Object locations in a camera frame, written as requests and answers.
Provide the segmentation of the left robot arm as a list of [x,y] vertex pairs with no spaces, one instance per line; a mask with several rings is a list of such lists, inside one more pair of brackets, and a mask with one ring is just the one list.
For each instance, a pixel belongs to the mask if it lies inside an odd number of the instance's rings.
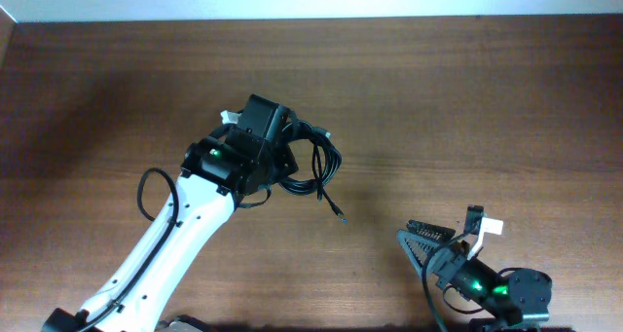
[[45,331],[152,331],[181,278],[244,198],[268,191],[292,171],[283,131],[289,108],[253,94],[239,113],[191,144],[170,194],[128,258],[75,314],[55,309]]

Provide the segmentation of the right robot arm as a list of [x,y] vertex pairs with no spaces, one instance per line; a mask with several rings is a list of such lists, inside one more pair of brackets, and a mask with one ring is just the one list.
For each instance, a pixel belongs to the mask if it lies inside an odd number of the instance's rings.
[[550,317],[552,278],[541,271],[509,267],[499,271],[478,259],[486,234],[499,236],[503,222],[489,217],[480,205],[469,205],[463,231],[410,220],[396,233],[397,241],[414,268],[426,302],[442,331],[442,315],[434,305],[429,278],[443,294],[455,290],[478,305],[474,310],[451,307],[459,314],[487,312],[489,318],[469,321],[470,331],[538,331]]

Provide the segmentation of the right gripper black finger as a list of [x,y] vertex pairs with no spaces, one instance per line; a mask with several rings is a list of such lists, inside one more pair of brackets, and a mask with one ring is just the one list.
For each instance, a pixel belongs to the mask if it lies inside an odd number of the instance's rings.
[[451,240],[456,233],[455,229],[409,220],[407,229],[410,233],[430,240]]
[[398,230],[396,238],[419,277],[421,277],[423,264],[429,252],[445,242],[445,240],[423,238],[408,230]]

